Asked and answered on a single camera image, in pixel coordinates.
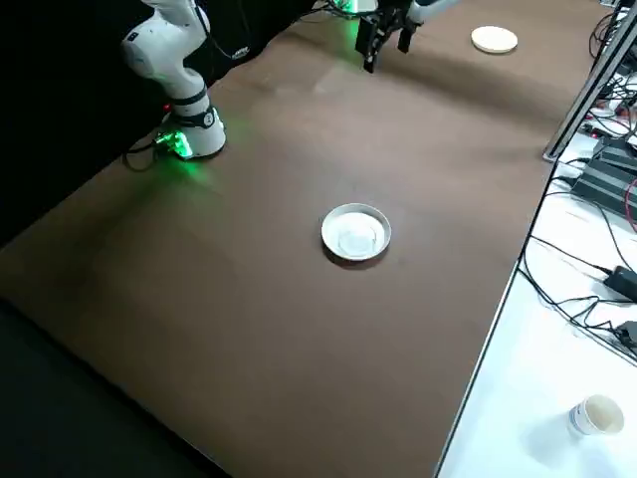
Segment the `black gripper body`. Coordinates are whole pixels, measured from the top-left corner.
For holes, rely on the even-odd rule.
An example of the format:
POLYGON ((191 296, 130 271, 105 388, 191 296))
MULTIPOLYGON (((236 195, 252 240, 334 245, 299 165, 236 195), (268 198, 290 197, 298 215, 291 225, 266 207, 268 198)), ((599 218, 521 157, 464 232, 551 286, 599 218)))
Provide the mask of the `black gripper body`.
POLYGON ((411 4, 411 0, 377 0, 376 8, 367 18, 381 28, 411 29, 413 21, 408 19, 411 4))

